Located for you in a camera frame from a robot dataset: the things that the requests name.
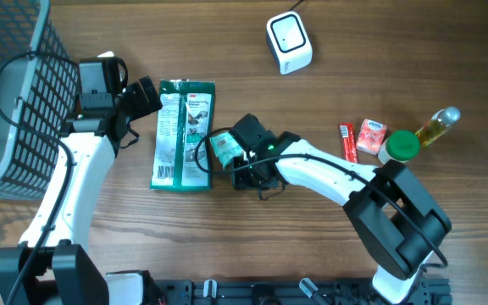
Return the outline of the yellow oil bottle silver cap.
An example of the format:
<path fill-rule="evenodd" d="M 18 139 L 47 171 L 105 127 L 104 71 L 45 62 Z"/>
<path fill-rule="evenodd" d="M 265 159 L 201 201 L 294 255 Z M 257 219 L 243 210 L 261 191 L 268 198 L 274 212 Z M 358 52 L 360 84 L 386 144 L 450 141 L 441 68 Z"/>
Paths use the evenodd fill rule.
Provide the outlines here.
<path fill-rule="evenodd" d="M 448 107 L 439 110 L 429 121 L 419 128 L 415 135 L 422 148 L 430 146 L 435 140 L 447 133 L 461 118 L 460 110 Z"/>

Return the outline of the red stick sachet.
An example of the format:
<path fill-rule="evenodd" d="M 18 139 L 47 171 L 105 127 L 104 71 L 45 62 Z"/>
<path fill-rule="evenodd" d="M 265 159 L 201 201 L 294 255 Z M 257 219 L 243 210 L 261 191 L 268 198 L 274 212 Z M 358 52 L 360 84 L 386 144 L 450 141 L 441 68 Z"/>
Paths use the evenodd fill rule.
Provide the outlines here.
<path fill-rule="evenodd" d="M 341 131 L 344 158 L 346 161 L 356 164 L 358 162 L 358 154 L 353 124 L 343 122 L 339 124 L 339 128 Z"/>

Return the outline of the teal white small packet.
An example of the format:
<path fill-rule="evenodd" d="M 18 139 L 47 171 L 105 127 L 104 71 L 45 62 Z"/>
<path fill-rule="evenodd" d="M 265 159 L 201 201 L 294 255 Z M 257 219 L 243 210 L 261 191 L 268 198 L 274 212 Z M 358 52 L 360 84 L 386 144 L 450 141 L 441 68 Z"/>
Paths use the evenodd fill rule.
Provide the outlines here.
<path fill-rule="evenodd" d="M 222 163 L 223 169 L 225 169 L 234 158 L 240 157 L 245 153 L 229 132 L 220 133 L 211 137 L 209 140 L 214 155 Z"/>

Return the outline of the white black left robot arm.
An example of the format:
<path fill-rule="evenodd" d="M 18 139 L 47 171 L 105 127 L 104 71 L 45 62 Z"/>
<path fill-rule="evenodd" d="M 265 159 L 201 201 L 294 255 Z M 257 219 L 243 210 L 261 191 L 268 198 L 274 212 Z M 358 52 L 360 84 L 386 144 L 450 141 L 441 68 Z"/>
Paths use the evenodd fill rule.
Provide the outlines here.
<path fill-rule="evenodd" d="M 154 304 L 162 296 L 147 271 L 103 275 L 87 253 L 101 187 L 133 120 L 161 109 L 149 77 L 129 83 L 119 57 L 77 63 L 78 105 L 52 136 L 2 118 L 59 147 L 58 161 L 35 219 L 18 246 L 0 248 L 0 294 L 7 304 Z"/>

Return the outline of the green lid glass jar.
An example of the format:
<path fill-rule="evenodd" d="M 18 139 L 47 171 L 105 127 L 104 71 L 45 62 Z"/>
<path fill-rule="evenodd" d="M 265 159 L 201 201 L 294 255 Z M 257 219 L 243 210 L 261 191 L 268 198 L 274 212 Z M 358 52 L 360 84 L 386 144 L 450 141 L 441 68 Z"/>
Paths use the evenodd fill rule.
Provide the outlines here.
<path fill-rule="evenodd" d="M 390 160 L 406 163 L 417 156 L 420 148 L 419 139 L 413 132 L 398 130 L 382 143 L 377 157 L 383 164 Z"/>

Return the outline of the green white glove package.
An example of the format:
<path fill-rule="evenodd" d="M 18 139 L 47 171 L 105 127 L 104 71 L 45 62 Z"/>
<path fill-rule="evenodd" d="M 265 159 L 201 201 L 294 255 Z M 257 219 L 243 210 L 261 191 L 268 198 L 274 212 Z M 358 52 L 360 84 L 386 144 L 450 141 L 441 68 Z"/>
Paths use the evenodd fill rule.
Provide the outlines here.
<path fill-rule="evenodd" d="M 206 191 L 210 188 L 208 150 L 202 139 L 211 131 L 215 83 L 160 82 L 156 145 L 150 188 L 164 191 Z"/>

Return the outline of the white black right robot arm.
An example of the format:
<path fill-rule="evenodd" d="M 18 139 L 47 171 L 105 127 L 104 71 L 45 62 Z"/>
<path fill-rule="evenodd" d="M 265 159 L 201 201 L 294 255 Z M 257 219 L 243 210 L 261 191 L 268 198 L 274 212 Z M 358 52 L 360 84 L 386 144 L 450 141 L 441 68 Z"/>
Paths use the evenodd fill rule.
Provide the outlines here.
<path fill-rule="evenodd" d="M 239 170 L 259 188 L 277 180 L 303 186 L 342 206 L 378 264 L 371 280 L 374 296 L 403 304 L 420 287 L 420 277 L 447 266 L 440 245 L 452 222 L 405 165 L 389 161 L 376 167 L 355 164 L 314 147 L 300 136 L 276 136 L 256 116 L 245 115 L 229 133 L 245 153 Z"/>

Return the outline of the red tissue pack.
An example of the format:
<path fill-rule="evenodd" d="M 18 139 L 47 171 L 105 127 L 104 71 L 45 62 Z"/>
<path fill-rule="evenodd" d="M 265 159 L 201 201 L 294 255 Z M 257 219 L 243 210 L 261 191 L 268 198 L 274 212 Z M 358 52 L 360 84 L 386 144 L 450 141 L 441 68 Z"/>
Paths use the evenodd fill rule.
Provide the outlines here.
<path fill-rule="evenodd" d="M 365 153 L 377 155 L 384 141 L 386 132 L 387 125 L 372 119 L 365 119 L 361 124 L 358 134 L 357 149 Z"/>

